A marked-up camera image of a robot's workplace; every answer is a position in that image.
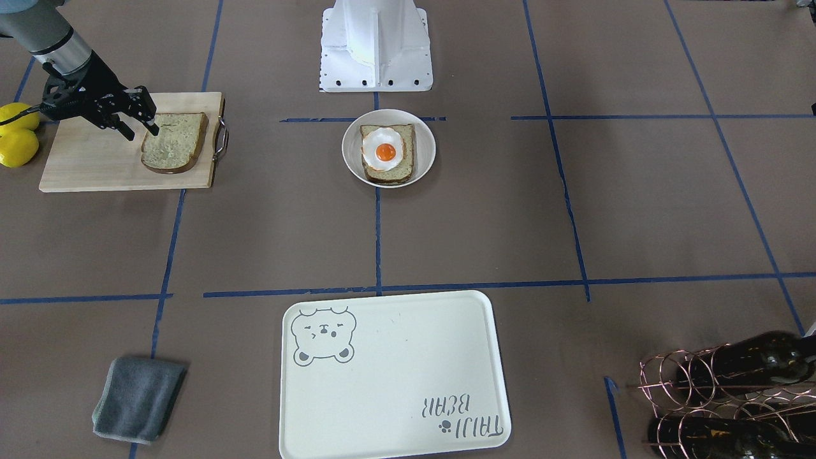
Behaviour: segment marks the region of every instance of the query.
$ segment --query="white plate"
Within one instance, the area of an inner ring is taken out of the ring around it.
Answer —
[[[366,179],[366,174],[362,167],[362,136],[360,126],[363,124],[376,124],[389,126],[393,124],[413,124],[416,135],[416,146],[414,148],[414,174],[401,185],[380,185]],[[433,138],[428,125],[414,115],[396,109],[381,109],[369,112],[355,119],[346,129],[343,135],[343,160],[346,162],[349,171],[358,179],[372,186],[380,188],[400,188],[410,185],[421,179],[433,165],[433,159],[437,156],[437,141]]]
[[[510,412],[490,300],[465,291],[293,305],[280,420],[284,459],[504,444]]]

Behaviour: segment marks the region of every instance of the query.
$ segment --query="gray towel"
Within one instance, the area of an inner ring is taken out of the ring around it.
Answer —
[[[91,420],[106,439],[150,444],[164,430],[185,368],[161,360],[121,357],[110,364]]]

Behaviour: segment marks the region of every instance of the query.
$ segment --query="white bowl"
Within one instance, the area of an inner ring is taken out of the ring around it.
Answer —
[[[379,126],[389,126],[393,124],[413,124],[416,143],[414,147],[414,174],[410,179],[399,185],[380,185],[366,179],[366,174],[362,167],[362,136],[360,126],[363,124],[375,124]],[[381,109],[369,112],[354,120],[346,129],[343,135],[343,160],[346,162],[349,171],[358,179],[371,186],[380,188],[400,188],[410,185],[421,179],[433,165],[433,159],[437,156],[437,141],[433,138],[431,130],[424,121],[414,115],[396,109]]]

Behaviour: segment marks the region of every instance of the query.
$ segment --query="toast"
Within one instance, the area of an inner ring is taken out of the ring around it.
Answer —
[[[155,123],[158,136],[145,134],[142,164],[160,174],[180,174],[193,168],[204,146],[206,115],[157,114]]]
[[[373,131],[380,129],[381,127],[392,128],[402,138],[402,161],[400,161],[400,163],[390,171],[376,171],[366,163],[366,160],[362,157],[361,152],[363,171],[366,174],[366,179],[372,183],[380,185],[401,185],[410,180],[411,176],[414,175],[416,143],[414,125],[397,124],[392,126],[376,126],[364,124],[360,126],[360,135],[365,138]]]

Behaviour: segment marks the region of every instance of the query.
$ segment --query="lemon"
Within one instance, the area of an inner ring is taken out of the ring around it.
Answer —
[[[20,167],[37,153],[40,142],[37,135],[28,129],[9,131],[0,137],[0,164],[6,167]]]
[[[30,108],[31,105],[23,104],[22,102],[11,102],[8,105],[4,105],[0,107],[0,121],[5,121],[9,118],[13,118],[19,112]],[[34,130],[37,129],[37,126],[40,125],[40,117],[38,114],[27,114],[23,118],[20,118],[13,123],[8,123],[0,126],[0,136],[5,136],[8,132],[14,131],[16,129],[30,129]]]

